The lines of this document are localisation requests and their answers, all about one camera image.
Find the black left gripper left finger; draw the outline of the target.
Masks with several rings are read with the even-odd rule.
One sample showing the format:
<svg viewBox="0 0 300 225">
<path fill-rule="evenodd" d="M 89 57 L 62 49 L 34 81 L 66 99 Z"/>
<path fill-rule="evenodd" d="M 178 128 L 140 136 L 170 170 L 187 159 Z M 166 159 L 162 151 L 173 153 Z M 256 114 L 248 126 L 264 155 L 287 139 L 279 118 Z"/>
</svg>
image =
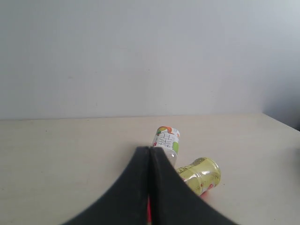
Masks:
<svg viewBox="0 0 300 225">
<path fill-rule="evenodd" d="M 136 148 L 114 184 L 66 225 L 147 224 L 149 147 Z"/>
</svg>

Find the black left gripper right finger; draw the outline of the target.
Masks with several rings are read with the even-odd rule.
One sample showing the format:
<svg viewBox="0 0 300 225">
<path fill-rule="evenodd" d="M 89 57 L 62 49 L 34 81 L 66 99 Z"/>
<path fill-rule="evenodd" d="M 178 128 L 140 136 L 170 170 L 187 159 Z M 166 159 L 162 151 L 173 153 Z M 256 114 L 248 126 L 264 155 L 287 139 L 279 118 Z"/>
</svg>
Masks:
<svg viewBox="0 0 300 225">
<path fill-rule="evenodd" d="M 161 148 L 150 148 L 150 214 L 153 225 L 233 225 L 198 197 L 177 174 Z"/>
</svg>

